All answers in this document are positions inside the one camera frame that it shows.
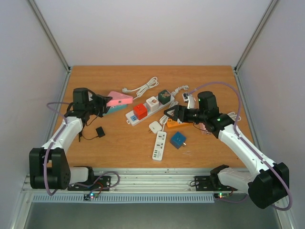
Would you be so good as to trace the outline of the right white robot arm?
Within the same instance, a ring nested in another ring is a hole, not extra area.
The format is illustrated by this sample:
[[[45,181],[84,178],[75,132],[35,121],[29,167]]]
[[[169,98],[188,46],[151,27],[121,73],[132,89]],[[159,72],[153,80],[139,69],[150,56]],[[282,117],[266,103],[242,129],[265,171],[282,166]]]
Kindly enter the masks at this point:
[[[292,206],[292,194],[289,189],[289,169],[284,163],[276,163],[263,154],[240,131],[237,122],[229,115],[220,113],[215,95],[210,91],[197,95],[199,107],[175,105],[164,111],[170,119],[183,123],[202,123],[215,138],[226,144],[243,162],[248,172],[239,172],[226,165],[211,171],[210,183],[215,189],[224,186],[245,193],[259,208],[265,209],[284,197],[289,198]]]

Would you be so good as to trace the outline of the pink triangular power strip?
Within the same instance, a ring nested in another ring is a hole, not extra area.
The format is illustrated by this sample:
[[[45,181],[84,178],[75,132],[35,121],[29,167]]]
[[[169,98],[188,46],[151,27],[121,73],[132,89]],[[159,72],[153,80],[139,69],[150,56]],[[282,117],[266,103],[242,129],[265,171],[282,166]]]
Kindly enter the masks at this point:
[[[109,97],[112,97],[112,99],[107,103],[108,107],[111,106],[118,106],[118,105],[124,105],[124,104],[132,104],[133,103],[133,97],[122,94],[119,92],[111,91],[108,94]]]

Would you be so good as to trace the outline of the red cube adapter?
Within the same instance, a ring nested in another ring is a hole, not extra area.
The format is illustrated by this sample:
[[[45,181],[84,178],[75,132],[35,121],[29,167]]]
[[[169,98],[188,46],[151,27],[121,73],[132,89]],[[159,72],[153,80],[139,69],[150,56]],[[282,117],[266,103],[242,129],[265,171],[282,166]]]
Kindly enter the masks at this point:
[[[138,104],[133,107],[133,113],[138,120],[142,120],[148,114],[148,110],[144,104]]]

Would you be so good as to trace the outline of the long white multicolour power strip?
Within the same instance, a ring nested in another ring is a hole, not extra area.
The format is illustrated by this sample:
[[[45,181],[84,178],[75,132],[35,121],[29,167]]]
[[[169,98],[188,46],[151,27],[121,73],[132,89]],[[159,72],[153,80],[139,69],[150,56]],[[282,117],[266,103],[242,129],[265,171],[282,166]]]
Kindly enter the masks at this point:
[[[174,101],[174,97],[171,95],[169,102],[162,104],[158,103],[155,110],[151,111],[147,103],[137,104],[133,109],[125,114],[127,124],[135,126],[144,121],[148,117],[154,115],[158,111],[164,109],[167,105]]]

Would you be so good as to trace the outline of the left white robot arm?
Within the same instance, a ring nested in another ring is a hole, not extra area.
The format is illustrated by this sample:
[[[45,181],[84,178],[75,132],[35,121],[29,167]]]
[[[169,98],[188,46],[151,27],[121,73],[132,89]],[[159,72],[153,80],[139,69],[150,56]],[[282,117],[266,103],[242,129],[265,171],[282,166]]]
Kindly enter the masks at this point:
[[[75,137],[82,136],[90,116],[102,117],[110,109],[111,96],[102,96],[88,88],[73,90],[73,101],[62,115],[59,129],[41,147],[29,153],[30,185],[33,189],[45,189],[52,196],[57,190],[65,190],[73,184],[90,190],[96,178],[91,167],[70,167],[67,151]]]

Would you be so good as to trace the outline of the blue cube adapter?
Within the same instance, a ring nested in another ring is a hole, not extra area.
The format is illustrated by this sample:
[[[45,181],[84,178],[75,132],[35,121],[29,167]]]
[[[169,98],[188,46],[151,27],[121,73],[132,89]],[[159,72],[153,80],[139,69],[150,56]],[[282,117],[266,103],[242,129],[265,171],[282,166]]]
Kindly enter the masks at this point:
[[[180,149],[183,145],[185,145],[186,136],[184,136],[181,132],[176,132],[170,139],[170,143],[176,148]]]

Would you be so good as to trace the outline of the white cube adapter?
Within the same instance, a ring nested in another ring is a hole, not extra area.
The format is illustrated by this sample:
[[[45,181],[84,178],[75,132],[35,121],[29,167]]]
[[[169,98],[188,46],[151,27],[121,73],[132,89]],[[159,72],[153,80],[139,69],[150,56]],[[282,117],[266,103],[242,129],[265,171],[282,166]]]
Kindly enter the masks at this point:
[[[153,112],[159,108],[159,101],[155,96],[146,100],[146,107],[149,112]]]

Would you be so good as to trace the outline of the dark green cube adapter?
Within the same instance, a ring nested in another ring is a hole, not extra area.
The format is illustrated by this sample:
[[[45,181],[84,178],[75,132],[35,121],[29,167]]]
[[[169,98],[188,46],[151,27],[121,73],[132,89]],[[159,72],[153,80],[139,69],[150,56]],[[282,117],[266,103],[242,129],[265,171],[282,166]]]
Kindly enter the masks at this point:
[[[158,101],[164,105],[170,102],[171,94],[167,90],[162,90],[158,93]]]

